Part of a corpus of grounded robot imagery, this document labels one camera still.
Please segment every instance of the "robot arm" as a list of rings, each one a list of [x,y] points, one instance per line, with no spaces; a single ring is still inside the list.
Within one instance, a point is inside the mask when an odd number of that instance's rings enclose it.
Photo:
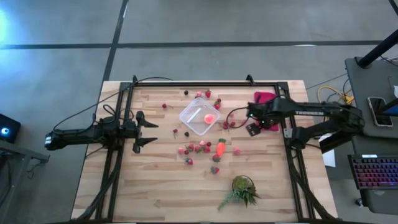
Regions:
[[[292,115],[327,116],[329,120],[308,128],[286,129],[285,137],[290,139],[291,149],[304,149],[310,138],[334,133],[321,142],[321,147],[327,151],[349,141],[352,136],[359,134],[364,126],[361,110],[351,105],[325,102],[297,103],[277,97],[266,103],[248,103],[246,116],[257,120],[259,125],[250,124],[246,129],[251,136],[254,136],[261,132],[261,128],[270,128]]]
[[[135,138],[133,151],[140,153],[141,147],[157,138],[141,138],[141,126],[156,128],[158,125],[145,120],[144,113],[136,113],[136,122],[129,120],[120,125],[114,116],[101,119],[98,124],[86,129],[59,130],[56,129],[45,136],[44,146],[51,151],[63,149],[68,145],[100,143],[104,147],[115,147],[120,138]]]

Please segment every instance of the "carrot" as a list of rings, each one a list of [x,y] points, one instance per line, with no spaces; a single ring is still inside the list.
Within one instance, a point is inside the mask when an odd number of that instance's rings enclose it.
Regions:
[[[225,152],[225,139],[219,139],[217,144],[217,155],[222,156]]]

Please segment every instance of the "concrete floor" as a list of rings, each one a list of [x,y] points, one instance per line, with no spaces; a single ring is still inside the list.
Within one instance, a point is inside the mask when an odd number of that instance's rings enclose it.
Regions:
[[[122,0],[3,0],[0,44],[111,43],[121,4]],[[130,0],[119,42],[382,40],[397,22],[386,0]],[[344,74],[345,58],[364,55],[373,47],[118,49],[110,80],[131,80],[132,75],[242,80],[250,73],[256,80],[300,79],[312,86]],[[0,113],[22,123],[17,143],[48,152],[45,134],[98,99],[108,55],[109,49],[0,50],[0,90],[6,93],[0,95]],[[385,54],[395,55],[396,47]],[[341,89],[345,80],[327,85]],[[317,100],[316,91],[317,87],[308,90],[310,101]],[[86,126],[93,111],[61,128]],[[340,150],[350,148],[346,144]],[[50,152],[50,162],[23,183],[13,223],[68,220],[84,153],[85,146]],[[335,170],[328,173],[339,217],[396,222],[396,216],[357,208],[354,182]]]

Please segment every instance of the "butcher block tabletop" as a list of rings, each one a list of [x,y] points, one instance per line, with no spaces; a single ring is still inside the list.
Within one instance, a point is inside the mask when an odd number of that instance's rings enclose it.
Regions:
[[[302,80],[287,81],[290,96],[295,101],[308,101]],[[119,91],[120,82],[104,82],[101,99]],[[180,119],[179,114],[195,99],[196,92],[203,92],[203,99],[213,104],[221,99],[220,120],[204,136],[196,135]],[[204,92],[210,90],[207,98]],[[282,132],[263,131],[250,137],[244,126],[239,129],[223,129],[227,114],[254,101],[255,92],[274,93],[274,87],[263,86],[211,86],[211,87],[134,87],[131,109],[135,114],[143,111],[148,122],[158,128],[142,128],[143,138],[158,138],[141,149],[140,154],[132,151],[135,140],[127,139],[119,177],[118,194],[114,209],[114,222],[291,222],[297,221],[294,198],[286,160]],[[102,108],[104,104],[116,107],[117,95],[100,103],[97,119],[109,116]],[[229,122],[236,125],[246,119],[246,110],[234,112]],[[296,116],[297,126],[311,126],[311,116]],[[212,161],[219,138],[226,140],[226,152],[219,163]],[[178,148],[189,144],[199,145],[204,140],[211,142],[211,153],[189,155],[178,154]],[[87,154],[101,147],[88,146]],[[233,148],[241,150],[233,154]],[[186,165],[185,159],[193,159],[193,165]],[[337,217],[328,177],[321,151],[307,146],[303,150],[311,191],[330,214]],[[106,159],[106,149],[86,158],[73,207],[72,218],[83,213],[100,190]],[[210,172],[217,166],[217,174]],[[237,175],[246,175],[254,181],[257,205],[230,202],[220,211],[218,205],[231,191],[231,184]],[[307,216],[303,193],[300,193],[302,207]],[[104,214],[108,211],[109,197],[105,198]]]

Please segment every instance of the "succulent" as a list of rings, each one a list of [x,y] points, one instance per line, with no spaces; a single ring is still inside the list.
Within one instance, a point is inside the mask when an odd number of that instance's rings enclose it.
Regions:
[[[218,206],[218,210],[221,210],[232,198],[243,199],[247,207],[248,203],[255,205],[256,198],[260,198],[260,196],[256,193],[253,181],[249,177],[241,175],[232,181],[232,192],[225,197]]]

